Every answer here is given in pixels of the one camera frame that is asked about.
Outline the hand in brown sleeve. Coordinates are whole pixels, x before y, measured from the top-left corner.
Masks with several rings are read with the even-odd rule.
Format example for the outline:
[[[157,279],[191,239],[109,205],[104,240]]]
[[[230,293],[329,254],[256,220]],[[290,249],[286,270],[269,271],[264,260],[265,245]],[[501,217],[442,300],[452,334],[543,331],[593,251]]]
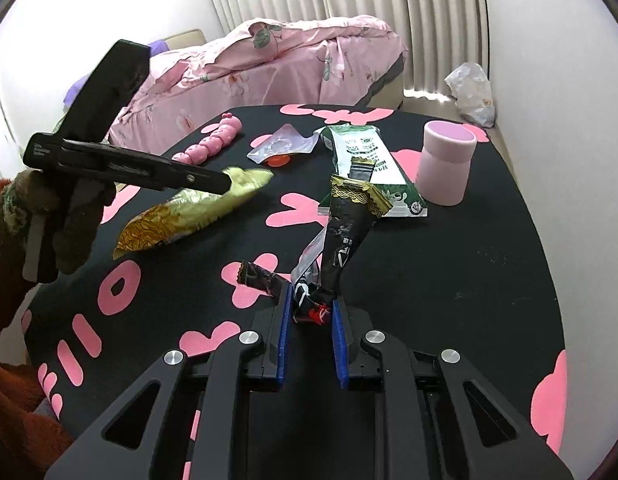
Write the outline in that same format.
[[[90,257],[116,185],[27,169],[0,192],[0,226],[15,244],[16,269],[30,283],[73,274]]]

